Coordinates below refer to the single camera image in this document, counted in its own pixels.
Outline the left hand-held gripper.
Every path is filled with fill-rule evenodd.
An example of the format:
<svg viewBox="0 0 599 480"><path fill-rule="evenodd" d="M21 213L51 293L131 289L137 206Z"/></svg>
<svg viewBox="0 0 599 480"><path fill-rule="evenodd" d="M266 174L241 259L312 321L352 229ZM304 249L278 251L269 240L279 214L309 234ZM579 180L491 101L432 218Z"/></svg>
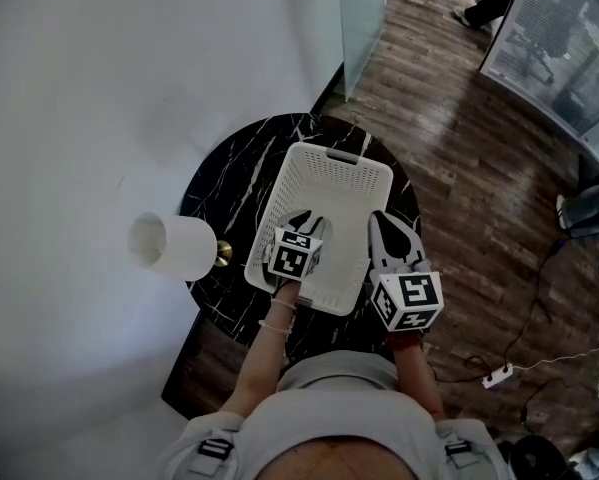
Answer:
<svg viewBox="0 0 599 480"><path fill-rule="evenodd" d="M323 216L311 217L311 214L311 210L297 210L283 217L283 228L275 229L268 247L268 273L302 281L316 269L327 235L327 222ZM307 235L296 232L304 224Z"/></svg>

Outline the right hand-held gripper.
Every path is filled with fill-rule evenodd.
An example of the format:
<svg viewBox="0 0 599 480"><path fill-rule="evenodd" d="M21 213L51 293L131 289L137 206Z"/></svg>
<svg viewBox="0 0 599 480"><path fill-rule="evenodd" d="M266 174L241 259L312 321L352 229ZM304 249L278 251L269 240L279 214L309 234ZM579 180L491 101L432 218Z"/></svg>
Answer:
<svg viewBox="0 0 599 480"><path fill-rule="evenodd" d="M444 309L444 298L440 273L424 259L420 236L382 211L370 215L368 233L373 264L370 303L380 320L389 332L428 329Z"/></svg>

